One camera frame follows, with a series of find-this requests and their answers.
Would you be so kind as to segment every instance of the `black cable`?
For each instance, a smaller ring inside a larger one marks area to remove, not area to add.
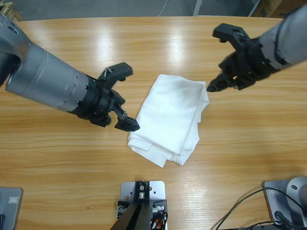
[[[243,201],[245,201],[247,198],[251,197],[252,195],[255,195],[256,193],[265,191],[265,190],[274,190],[274,191],[278,191],[281,194],[285,195],[286,197],[288,197],[290,200],[292,200],[297,206],[299,206],[305,213],[307,213],[307,211],[305,210],[305,208],[303,208],[299,203],[297,203],[292,197],[290,197],[288,194],[284,193],[283,191],[276,189],[276,188],[270,188],[270,187],[266,187],[266,188],[262,188],[257,190],[256,192],[253,192],[249,195],[247,195],[246,197],[242,198],[240,201],[238,201],[230,210],[229,212],[223,217],[223,219],[221,220],[221,222],[219,223],[219,225],[216,227],[215,230],[218,230],[220,228],[220,226],[224,223],[224,221],[228,218],[228,216],[236,209],[236,207],[238,207]]]
[[[252,228],[254,228],[254,227],[256,227],[256,226],[258,226],[260,224],[272,224],[272,223],[280,223],[280,222],[279,221],[271,221],[271,220],[263,221],[263,222],[259,222],[257,224],[253,224],[253,225],[251,225],[251,226],[249,226],[247,228],[244,228],[243,230],[248,230],[248,229],[252,230]]]
[[[155,216],[156,216],[156,218],[154,218],[152,220],[152,223],[150,225],[150,229],[152,229],[152,230],[165,230],[166,222],[167,222],[167,218],[168,218],[168,213],[163,211],[162,214],[159,213],[159,214],[156,214]]]

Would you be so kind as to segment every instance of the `wood grain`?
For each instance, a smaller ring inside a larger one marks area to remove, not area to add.
[[[28,36],[98,77],[122,61],[134,75],[116,84],[136,117],[159,74],[209,82],[233,49],[212,37],[220,23],[256,37],[279,19],[240,17],[92,18],[20,22]],[[109,229],[122,182],[163,180],[169,229],[208,230],[261,182],[307,176],[307,63],[255,86],[210,93],[200,142],[184,166],[163,169],[127,147],[128,134],[0,89],[0,185],[22,187],[18,229]],[[263,194],[222,228],[269,220]]]

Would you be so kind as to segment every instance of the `folded white cloth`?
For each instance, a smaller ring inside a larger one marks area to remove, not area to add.
[[[159,75],[144,101],[128,146],[163,167],[166,160],[183,165],[198,141],[198,123],[209,104],[206,83]]]

